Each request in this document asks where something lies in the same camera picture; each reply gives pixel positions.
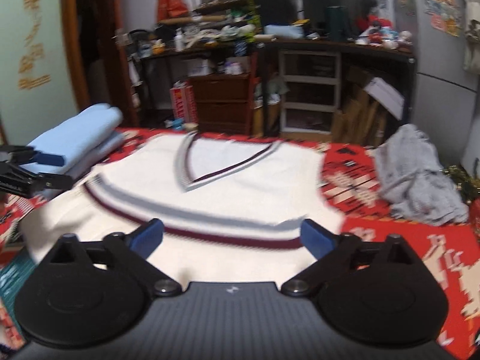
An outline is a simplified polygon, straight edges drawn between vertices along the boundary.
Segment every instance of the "gray cloth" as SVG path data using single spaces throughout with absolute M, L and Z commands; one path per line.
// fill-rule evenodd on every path
M 374 156 L 379 194 L 392 204 L 393 217 L 434 226 L 468 220 L 455 184 L 440 172 L 435 146 L 416 126 L 400 127 Z

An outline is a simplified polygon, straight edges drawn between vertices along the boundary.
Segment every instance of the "maroon stripe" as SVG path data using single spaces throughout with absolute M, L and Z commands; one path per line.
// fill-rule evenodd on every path
M 88 195 L 93 200 L 95 200 L 96 203 L 98 203 L 107 211 L 110 211 L 113 214 L 120 216 L 122 218 L 128 219 L 132 222 L 138 223 L 139 225 L 143 225 L 146 222 L 143 219 L 137 218 L 124 211 L 114 208 L 109 204 L 105 203 L 104 201 L 100 200 L 100 198 L 97 197 L 95 193 L 90 189 L 87 183 L 83 184 L 83 188 L 88 193 Z M 194 231 L 179 230 L 171 227 L 165 227 L 165 232 L 168 234 L 173 234 L 176 236 L 186 237 L 190 239 L 197 239 L 197 240 L 213 242 L 218 244 L 225 244 L 225 245 L 246 246 L 249 248 L 258 248 L 258 249 L 293 250 L 293 249 L 299 249 L 302 247 L 299 237 L 293 238 L 293 239 L 285 239 L 285 240 L 226 237 L 224 235 L 196 233 Z
M 236 164 L 234 164 L 234 165 L 231 165 L 231 166 L 229 166 L 229 167 L 227 167 L 227 168 L 220 169 L 220 170 L 218 170 L 218 171 L 216 171 L 216 172 L 209 173 L 208 175 L 204 175 L 204 176 L 202 176 L 202 177 L 199 177 L 199 178 L 196 179 L 196 180 L 193 180 L 193 176 L 192 176 L 193 173 L 191 173 L 191 171 L 190 171 L 190 166 L 189 166 L 190 149 L 191 149 L 191 147 L 193 146 L 194 142 L 195 142 L 198 138 L 200 138 L 200 135 L 196 134 L 196 135 L 194 136 L 194 138 L 190 141 L 190 143 L 189 143 L 189 145 L 188 145 L 188 147 L 187 147 L 186 153 L 185 153 L 185 158 L 184 158 L 184 160 L 183 160 L 183 166 L 185 167 L 185 171 L 186 171 L 185 173 L 186 173 L 186 175 L 187 175 L 187 177 L 188 177 L 188 179 L 189 179 L 189 181 L 190 181 L 191 183 L 196 183 L 196 182 L 198 182 L 198 181 L 207 180 L 207 179 L 210 179 L 210 178 L 212 178 L 212 177 L 221 175 L 222 173 L 229 172 L 229 171 L 231 171 L 232 169 L 238 168 L 238 167 L 240 167 L 240 166 L 242 166 L 242 165 L 244 165 L 244 164 L 246 164 L 246 163 L 248 163 L 248 162 L 250 162 L 250 161 L 253 161 L 255 158 L 257 158 L 257 157 L 259 157 L 260 155 L 262 155 L 263 153 L 267 152 L 268 150 L 270 150 L 270 149 L 272 148 L 272 145 L 273 145 L 273 142 L 272 142 L 272 143 L 269 144 L 265 149 L 260 150 L 258 153 L 252 155 L 251 157 L 247 158 L 246 160 L 243 160 L 243 161 L 241 161 L 241 162 L 239 162 L 239 163 L 236 163 Z

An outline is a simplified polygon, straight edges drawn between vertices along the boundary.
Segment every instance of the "gray ribbed panel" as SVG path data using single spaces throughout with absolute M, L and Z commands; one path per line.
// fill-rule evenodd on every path
M 232 287 L 238 291 L 228 292 Z M 274 283 L 192 283 L 177 298 L 155 301 L 135 328 L 112 342 L 69 351 L 32 343 L 14 359 L 454 360 L 434 342 L 391 351 L 343 338 L 308 300 L 288 298 Z

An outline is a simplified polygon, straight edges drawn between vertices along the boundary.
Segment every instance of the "red bag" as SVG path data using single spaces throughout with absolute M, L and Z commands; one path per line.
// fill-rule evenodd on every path
M 170 17 L 185 16 L 188 14 L 188 7 L 184 0 L 167 0 L 167 9 Z
M 169 18 L 167 0 L 157 0 L 157 23 Z

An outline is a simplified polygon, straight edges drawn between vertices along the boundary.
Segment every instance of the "desk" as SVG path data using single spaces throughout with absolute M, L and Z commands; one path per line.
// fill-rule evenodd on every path
M 327 51 L 340 52 L 349 56 L 366 56 L 370 60 L 382 60 L 387 62 L 389 69 L 394 75 L 399 75 L 400 93 L 405 98 L 401 123 L 408 123 L 412 110 L 411 100 L 416 75 L 416 59 L 413 54 L 388 50 L 383 47 L 363 46 L 353 43 L 336 43 L 327 40 L 273 40 L 271 42 L 256 43 L 258 49 L 258 67 L 262 79 L 262 96 L 268 98 L 268 68 L 267 50 L 304 50 L 304 51 Z M 268 107 L 263 108 L 263 135 L 270 136 L 268 124 Z

